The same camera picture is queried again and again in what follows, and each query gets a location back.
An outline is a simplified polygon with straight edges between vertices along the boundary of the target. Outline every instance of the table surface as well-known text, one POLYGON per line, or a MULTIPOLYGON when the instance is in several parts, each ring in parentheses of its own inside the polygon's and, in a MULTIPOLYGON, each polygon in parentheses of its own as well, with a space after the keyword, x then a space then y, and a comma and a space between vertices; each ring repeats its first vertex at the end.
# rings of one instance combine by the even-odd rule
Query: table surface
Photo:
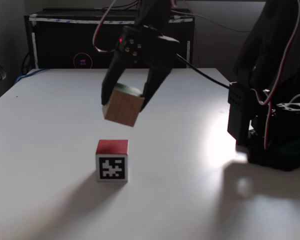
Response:
POLYGON ((131 128, 103 118, 105 73, 48 70, 0 98, 0 240, 300 240, 300 169, 236 153, 226 89, 175 69, 131 128), (100 139, 130 141, 127 184, 96 182, 100 139))

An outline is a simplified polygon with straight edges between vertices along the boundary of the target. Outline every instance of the wooden block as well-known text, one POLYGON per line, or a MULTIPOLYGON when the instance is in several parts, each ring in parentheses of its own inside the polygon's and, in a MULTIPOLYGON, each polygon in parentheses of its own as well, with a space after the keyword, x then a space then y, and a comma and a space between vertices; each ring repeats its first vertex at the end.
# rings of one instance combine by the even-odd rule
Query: wooden block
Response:
POLYGON ((100 140, 96 155, 97 182, 128 182, 128 140, 100 140))
POLYGON ((104 119, 134 127, 145 98, 136 89, 117 83, 107 105, 103 106, 104 119))

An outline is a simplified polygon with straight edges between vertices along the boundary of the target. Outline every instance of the wire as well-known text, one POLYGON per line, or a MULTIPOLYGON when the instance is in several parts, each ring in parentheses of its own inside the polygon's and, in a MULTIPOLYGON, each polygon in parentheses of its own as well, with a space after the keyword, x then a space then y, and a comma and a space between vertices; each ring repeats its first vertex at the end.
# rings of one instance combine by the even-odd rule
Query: wire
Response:
POLYGON ((282 77, 282 74, 283 74, 283 71, 284 71, 284 65, 286 63, 288 52, 290 50, 292 42, 295 39, 296 34, 297 34, 297 31, 298 31, 298 28, 299 28, 299 23, 300 23, 300 0, 297 0, 297 3, 298 3, 298 15, 297 15, 297 19, 296 19, 296 22, 295 22, 295 27, 294 27, 294 30, 291 34, 290 40, 289 40, 288 44, 286 45, 286 48, 283 52, 282 60, 281 60, 279 70, 278 70, 278 74, 277 74, 276 80, 274 81, 273 88, 270 91, 270 94, 267 96, 265 101, 262 101, 261 98, 260 98, 259 93, 255 89, 252 89, 256 94, 256 98, 257 98, 259 104, 262 105, 262 106, 267 105, 271 101, 272 97, 274 96, 274 94, 276 92, 276 89, 277 89, 277 87, 280 83, 280 80, 281 80, 281 77, 282 77))
POLYGON ((298 94, 297 96, 295 96, 294 98, 292 98, 292 100, 289 103, 292 104, 298 98, 300 98, 300 94, 298 94))
POLYGON ((133 7, 135 7, 137 5, 138 4, 136 3, 136 4, 133 4, 133 5, 129 6, 129 7, 127 7, 127 8, 124 8, 124 9, 112 9, 112 11, 115 11, 115 13, 120 13, 120 12, 123 12, 125 10, 132 9, 133 7))
POLYGON ((113 9, 117 9, 117 8, 128 7, 128 6, 130 6, 131 4, 137 3, 138 1, 139 1, 139 0, 135 0, 135 1, 131 2, 131 3, 129 3, 129 4, 121 5, 121 6, 113 6, 112 8, 113 8, 113 9))
POLYGON ((185 60, 182 56, 180 56, 179 54, 176 55, 176 58, 178 60, 180 60, 181 62, 183 62, 184 64, 188 65, 190 68, 192 68, 194 71, 196 71, 198 74, 204 76, 206 79, 210 80, 211 82, 214 82, 215 84, 220 85, 221 87, 224 87, 225 89, 229 89, 229 87, 217 80, 214 80, 212 77, 206 75, 205 73, 203 73, 202 71, 200 71, 199 69, 197 69, 195 66, 193 66, 190 62, 188 62, 187 60, 185 60))
POLYGON ((227 26, 224 26, 218 22, 215 22, 203 15, 199 15, 199 14, 194 14, 194 13, 186 13, 186 12, 182 12, 182 11, 175 11, 175 10, 171 10, 171 12, 173 13, 176 13, 176 14, 183 14, 183 15, 190 15, 190 16, 195 16, 195 17, 200 17, 200 18, 203 18, 211 23, 214 23, 216 25, 218 25, 219 27, 222 27, 224 29, 228 29, 228 30, 231 30, 231 31, 234 31, 234 32, 237 32, 237 33, 250 33, 250 31, 247 31, 247 30, 236 30, 236 29, 233 29, 233 28, 230 28, 230 27, 227 27, 227 26))
POLYGON ((28 61, 27 66, 26 66, 26 74, 29 73, 31 69, 32 69, 31 58, 29 57, 29 61, 28 61))
POLYGON ((265 131, 264 131, 264 150, 268 149, 268 138, 269 138, 269 123, 270 123, 270 118, 272 114, 272 102, 270 101, 268 103, 269 109, 268 109, 268 115, 266 117, 265 121, 265 131))
POLYGON ((177 7, 176 0, 171 0, 171 7, 172 8, 176 8, 177 7))
POLYGON ((35 74, 37 74, 37 73, 39 73, 39 72, 45 71, 45 70, 49 70, 49 68, 39 69, 39 70, 34 71, 34 72, 32 72, 32 73, 29 73, 29 74, 20 76, 20 77, 18 77, 18 78, 15 80, 14 84, 17 84, 21 79, 24 79, 24 78, 27 78, 27 77, 31 77, 31 76, 33 76, 33 75, 35 75, 35 74))
POLYGON ((112 3, 110 4, 109 8, 105 11, 104 15, 102 16, 101 20, 100 20, 100 23, 98 24, 98 26, 96 27, 95 29, 95 32, 94 32, 94 35, 93 35, 93 38, 92 38, 92 45, 93 47, 99 52, 99 53, 113 53, 115 50, 110 50, 110 51, 106 51, 106 50, 101 50, 99 48, 97 48, 96 46, 96 39, 97 39, 97 36, 98 36, 98 33, 102 27, 102 25, 104 24, 104 21, 108 15, 108 13, 110 12, 111 8, 113 7, 113 5, 116 3, 117 0, 113 0, 112 3))
POLYGON ((22 73, 22 75, 25 74, 25 72, 24 72, 24 69, 26 68, 25 64, 26 64, 27 57, 29 57, 29 56, 30 56, 30 53, 28 52, 25 55, 24 59, 23 59, 23 62, 22 62, 22 65, 21 65, 21 73, 22 73))

